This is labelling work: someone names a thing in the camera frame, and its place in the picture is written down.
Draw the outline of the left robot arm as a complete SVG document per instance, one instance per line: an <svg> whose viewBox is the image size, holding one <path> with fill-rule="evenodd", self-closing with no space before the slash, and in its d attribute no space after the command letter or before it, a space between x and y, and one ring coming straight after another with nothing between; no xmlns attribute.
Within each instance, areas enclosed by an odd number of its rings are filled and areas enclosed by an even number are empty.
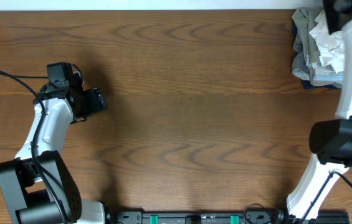
<svg viewBox="0 0 352 224"><path fill-rule="evenodd" d="M14 159L0 163L0 188L13 223L106 223L103 203L85 200L62 158L71 124L107 109L99 88L84 89L75 64L47 66L34 91L34 120Z"/></svg>

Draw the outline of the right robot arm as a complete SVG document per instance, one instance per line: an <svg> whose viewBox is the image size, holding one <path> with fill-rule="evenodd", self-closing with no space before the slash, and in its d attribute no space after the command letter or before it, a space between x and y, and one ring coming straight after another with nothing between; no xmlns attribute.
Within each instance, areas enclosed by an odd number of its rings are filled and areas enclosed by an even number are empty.
<svg viewBox="0 0 352 224"><path fill-rule="evenodd" d="M330 33L345 42L345 76L335 119L315 123L310 132L310 161L287 197L286 211L273 223L349 223L346 212L321 212L320 206L338 180L352 188L344 174L352 167L352 1L324 1Z"/></svg>

